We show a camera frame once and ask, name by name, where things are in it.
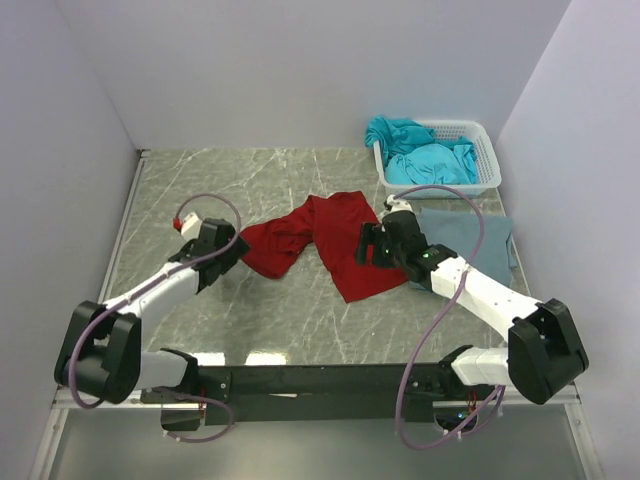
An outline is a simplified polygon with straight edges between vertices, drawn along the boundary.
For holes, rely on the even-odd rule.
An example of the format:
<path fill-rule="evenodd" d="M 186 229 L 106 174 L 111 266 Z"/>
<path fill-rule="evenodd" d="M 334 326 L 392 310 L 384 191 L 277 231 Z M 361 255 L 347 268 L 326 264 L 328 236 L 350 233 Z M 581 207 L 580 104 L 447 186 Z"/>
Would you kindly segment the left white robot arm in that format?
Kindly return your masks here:
<path fill-rule="evenodd" d="M 138 287 L 74 309 L 54 367 L 58 384 L 111 404 L 135 390 L 165 389 L 179 402 L 199 393 L 194 356 L 175 349 L 146 352 L 142 341 L 178 304 L 226 274 L 250 247 L 221 219 L 186 224 L 181 234 L 185 244 Z"/>

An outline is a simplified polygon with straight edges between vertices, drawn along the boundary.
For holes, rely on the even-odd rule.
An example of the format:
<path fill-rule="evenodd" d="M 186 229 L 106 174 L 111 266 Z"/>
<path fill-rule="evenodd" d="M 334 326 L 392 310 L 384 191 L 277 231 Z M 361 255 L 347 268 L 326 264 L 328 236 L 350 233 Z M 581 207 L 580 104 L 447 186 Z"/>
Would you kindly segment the red t shirt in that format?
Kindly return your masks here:
<path fill-rule="evenodd" d="M 307 245 L 314 244 L 344 301 L 364 300 L 407 282 L 397 268 L 356 262 L 361 226 L 376 221 L 360 191 L 338 192 L 328 198 L 310 195 L 291 213 L 244 228 L 241 238 L 249 252 L 242 261 L 266 278 L 280 279 Z"/>

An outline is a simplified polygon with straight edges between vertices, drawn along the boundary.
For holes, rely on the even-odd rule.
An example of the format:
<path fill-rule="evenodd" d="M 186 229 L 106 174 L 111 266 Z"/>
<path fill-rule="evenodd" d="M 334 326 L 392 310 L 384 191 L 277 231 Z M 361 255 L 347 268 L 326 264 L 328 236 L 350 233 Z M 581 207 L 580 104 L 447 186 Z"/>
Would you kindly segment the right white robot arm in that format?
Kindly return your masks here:
<path fill-rule="evenodd" d="M 460 399 L 476 385 L 513 386 L 542 405 L 589 367 L 569 308 L 517 293 L 441 244 L 431 244 L 416 215 L 396 210 L 381 223 L 365 223 L 356 250 L 359 264 L 400 268 L 426 290 L 453 300 L 495 330 L 503 348 L 464 346 L 440 365 L 439 387 Z"/>

